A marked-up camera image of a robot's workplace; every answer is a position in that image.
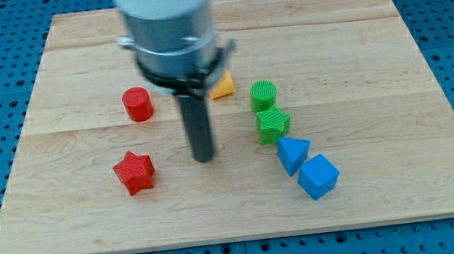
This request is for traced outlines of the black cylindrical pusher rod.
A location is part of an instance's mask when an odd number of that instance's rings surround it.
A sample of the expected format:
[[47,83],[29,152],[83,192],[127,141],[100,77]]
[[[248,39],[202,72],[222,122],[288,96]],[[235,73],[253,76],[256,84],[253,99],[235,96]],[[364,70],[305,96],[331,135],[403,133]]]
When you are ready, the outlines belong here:
[[213,132],[204,98],[181,95],[177,96],[177,102],[193,158],[197,162],[212,160],[215,153]]

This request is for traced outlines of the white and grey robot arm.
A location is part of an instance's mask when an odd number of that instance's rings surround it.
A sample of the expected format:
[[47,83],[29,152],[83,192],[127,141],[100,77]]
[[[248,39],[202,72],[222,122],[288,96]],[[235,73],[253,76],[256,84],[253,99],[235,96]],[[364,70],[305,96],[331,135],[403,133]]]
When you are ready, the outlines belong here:
[[135,53],[143,77],[178,102],[193,157],[214,158],[206,94],[221,73],[209,0],[113,0],[129,35],[119,43]]

